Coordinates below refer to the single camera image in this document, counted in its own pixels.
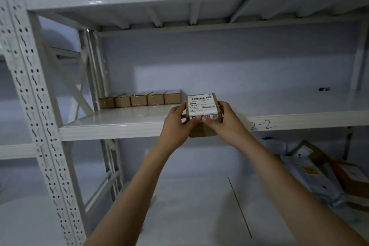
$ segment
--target small cardboard box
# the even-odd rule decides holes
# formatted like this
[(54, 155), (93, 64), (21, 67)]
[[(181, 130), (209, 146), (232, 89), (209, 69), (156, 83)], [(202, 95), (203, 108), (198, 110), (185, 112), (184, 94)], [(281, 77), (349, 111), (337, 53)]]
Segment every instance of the small cardboard box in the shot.
[(330, 162), (331, 159), (321, 149), (308, 141), (302, 141), (296, 148), (294, 148), (288, 155), (298, 155), (301, 157), (308, 157), (316, 166), (321, 166), (325, 162)]
[(167, 91), (164, 94), (164, 102), (165, 104), (181, 104), (182, 91), (181, 90)]
[(148, 105), (164, 105), (164, 94), (166, 91), (152, 92), (147, 96)]
[(132, 106), (147, 106), (147, 95), (152, 92), (141, 92), (139, 94), (131, 95)]
[(114, 98), (113, 97), (99, 98), (99, 106), (100, 109), (115, 108)]
[(129, 94), (121, 94), (114, 98), (116, 108), (131, 107), (131, 96)]
[(342, 189), (347, 205), (353, 209), (369, 212), (369, 178), (356, 165), (343, 161), (330, 162)]
[[(207, 116), (217, 122), (222, 122), (222, 111), (214, 93), (204, 95), (190, 95), (186, 100), (186, 120), (195, 116)], [(200, 121), (190, 132), (190, 137), (215, 136), (217, 133)]]

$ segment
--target perforated steel upright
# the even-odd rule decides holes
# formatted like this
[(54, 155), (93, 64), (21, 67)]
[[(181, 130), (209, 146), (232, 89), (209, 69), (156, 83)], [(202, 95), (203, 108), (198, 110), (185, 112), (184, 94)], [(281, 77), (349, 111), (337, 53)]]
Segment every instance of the perforated steel upright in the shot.
[(71, 156), (58, 133), (62, 119), (48, 83), (46, 53), (37, 15), (24, 0), (0, 0), (5, 58), (37, 147), (38, 163), (60, 219), (66, 245), (82, 245), (88, 235), (86, 212)]

